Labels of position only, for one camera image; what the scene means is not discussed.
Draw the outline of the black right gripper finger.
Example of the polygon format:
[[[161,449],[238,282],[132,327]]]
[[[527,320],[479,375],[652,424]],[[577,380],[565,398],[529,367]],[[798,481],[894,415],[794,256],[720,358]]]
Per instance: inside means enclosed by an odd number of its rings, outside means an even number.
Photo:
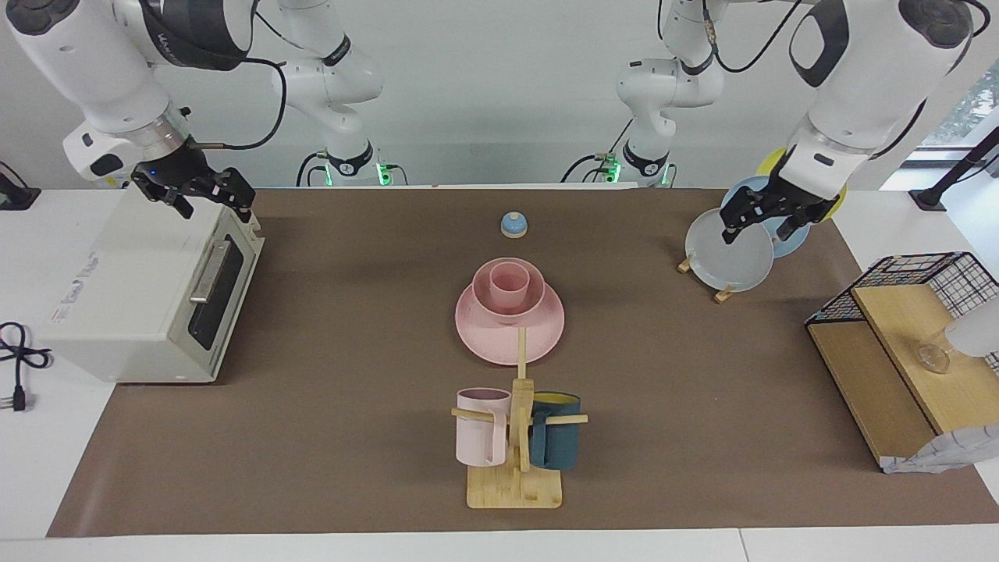
[[[234,210],[243,223],[252,218],[254,188],[236,169],[227,169],[227,206]]]
[[[152,198],[157,202],[163,203],[165,206],[171,207],[185,220],[189,220],[193,216],[194,208],[190,206],[190,202],[186,197],[177,190],[160,190],[154,193]]]

